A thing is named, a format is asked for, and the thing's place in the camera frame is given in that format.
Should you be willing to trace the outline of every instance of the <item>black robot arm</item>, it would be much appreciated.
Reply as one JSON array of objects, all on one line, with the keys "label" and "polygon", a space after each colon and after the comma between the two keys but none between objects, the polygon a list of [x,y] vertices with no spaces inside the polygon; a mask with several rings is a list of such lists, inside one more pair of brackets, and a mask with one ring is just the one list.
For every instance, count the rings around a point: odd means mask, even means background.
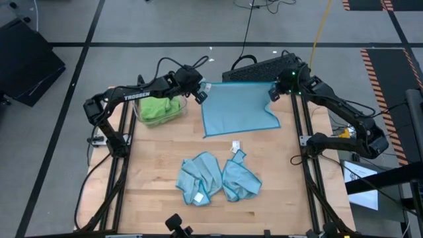
[{"label": "black robot arm", "polygon": [[150,83],[144,83],[141,76],[138,79],[138,85],[114,87],[93,96],[84,103],[88,121],[92,125],[98,126],[103,132],[113,157],[125,157],[129,152],[123,135],[115,131],[107,120],[121,102],[146,97],[172,98],[178,95],[189,97],[192,94],[195,96],[196,102],[201,104],[207,98],[205,92],[198,92],[203,77],[191,66],[184,65],[176,73],[170,72],[155,78]]},{"label": "black robot arm", "polygon": [[375,159],[388,148],[388,141],[382,129],[375,124],[375,120],[337,97],[333,89],[317,76],[310,76],[308,65],[299,58],[295,58],[283,69],[275,87],[269,91],[272,101],[278,100],[280,94],[290,93],[303,95],[307,100],[327,107],[356,130],[355,139],[328,137],[316,133],[308,138],[306,146],[302,147],[306,155],[314,157],[325,149],[337,149],[354,151],[362,157]]}]

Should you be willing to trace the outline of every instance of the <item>green cloth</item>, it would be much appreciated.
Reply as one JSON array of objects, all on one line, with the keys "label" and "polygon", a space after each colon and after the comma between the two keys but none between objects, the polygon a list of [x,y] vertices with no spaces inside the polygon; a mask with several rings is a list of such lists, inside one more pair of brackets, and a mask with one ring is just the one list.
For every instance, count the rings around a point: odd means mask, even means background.
[{"label": "green cloth", "polygon": [[156,99],[155,97],[148,97],[139,100],[141,111],[139,116],[147,126],[156,126],[165,123],[180,114],[180,103],[177,97],[172,100]]}]

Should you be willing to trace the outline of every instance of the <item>wooden table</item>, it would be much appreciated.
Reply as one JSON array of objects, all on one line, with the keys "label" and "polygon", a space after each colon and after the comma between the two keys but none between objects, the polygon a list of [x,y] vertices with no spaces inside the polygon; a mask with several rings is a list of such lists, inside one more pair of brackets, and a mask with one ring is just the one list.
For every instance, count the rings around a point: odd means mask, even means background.
[{"label": "wooden table", "polygon": [[[331,134],[327,109],[317,108],[312,103],[309,103],[309,108],[310,112],[314,111],[314,132]],[[311,218],[302,166],[289,163],[292,156],[299,155],[290,97],[282,96],[278,102],[272,103],[271,109],[280,120],[280,129],[206,139],[203,139],[201,106],[193,98],[188,99],[188,114],[182,118],[153,129],[137,122],[119,233],[168,234],[165,221],[178,213],[183,220],[182,225],[190,225],[194,234],[262,235],[265,229],[273,235],[305,234],[311,228]],[[122,105],[109,118],[115,128],[121,113]],[[212,196],[208,206],[185,205],[182,192],[175,187],[182,160],[209,151],[218,158],[222,169],[226,160],[233,156],[229,151],[233,140],[241,141],[242,150],[247,154],[247,167],[263,181],[260,194],[251,200],[228,202],[221,190]],[[96,148],[90,169],[107,153],[105,147]],[[325,155],[338,160],[335,151],[326,150]],[[324,159],[320,163],[328,202],[345,224],[355,229],[339,165]],[[85,186],[79,208],[80,225],[88,222],[104,199],[110,164],[111,159],[93,173]],[[322,226],[323,216],[317,200],[316,205]],[[108,227],[111,227],[114,204],[110,211]]]}]

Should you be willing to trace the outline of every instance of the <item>clear plastic container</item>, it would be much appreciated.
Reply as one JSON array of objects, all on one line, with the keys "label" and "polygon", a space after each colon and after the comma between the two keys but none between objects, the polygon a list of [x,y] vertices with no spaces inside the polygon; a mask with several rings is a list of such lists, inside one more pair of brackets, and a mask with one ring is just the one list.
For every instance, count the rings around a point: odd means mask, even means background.
[{"label": "clear plastic container", "polygon": [[160,116],[151,120],[146,120],[140,116],[141,114],[141,100],[134,100],[132,101],[132,106],[134,108],[135,115],[137,116],[138,121],[140,121],[142,124],[146,125],[148,128],[153,128],[155,126],[159,126],[163,123],[166,123],[170,120],[173,120],[175,118],[179,118],[181,116],[184,116],[187,113],[187,106],[188,103],[186,101],[186,97],[184,96],[177,96],[174,99],[179,100],[179,110],[176,112],[173,112],[171,114],[166,114],[164,116]]}]

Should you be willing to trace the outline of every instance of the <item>crumpled blue cloth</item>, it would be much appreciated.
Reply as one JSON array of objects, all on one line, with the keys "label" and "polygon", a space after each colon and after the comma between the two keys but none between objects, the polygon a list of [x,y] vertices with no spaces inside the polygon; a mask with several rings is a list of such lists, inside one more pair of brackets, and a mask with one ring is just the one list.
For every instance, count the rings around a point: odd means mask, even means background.
[{"label": "crumpled blue cloth", "polygon": [[245,167],[245,155],[239,149],[231,160],[226,161],[222,172],[223,189],[230,202],[254,198],[262,186],[262,181]]},{"label": "crumpled blue cloth", "polygon": [[176,181],[185,204],[207,205],[211,202],[210,197],[222,188],[229,202],[257,196],[262,181],[245,167],[245,155],[238,150],[226,162],[222,173],[216,157],[211,153],[203,152],[194,159],[185,159]]},{"label": "crumpled blue cloth", "polygon": [[202,105],[205,136],[280,128],[270,110],[274,83],[202,83],[208,97]]},{"label": "crumpled blue cloth", "polygon": [[222,177],[216,157],[203,152],[194,159],[185,159],[179,171],[176,187],[183,191],[182,196],[186,205],[209,204],[210,197],[222,188]]}]

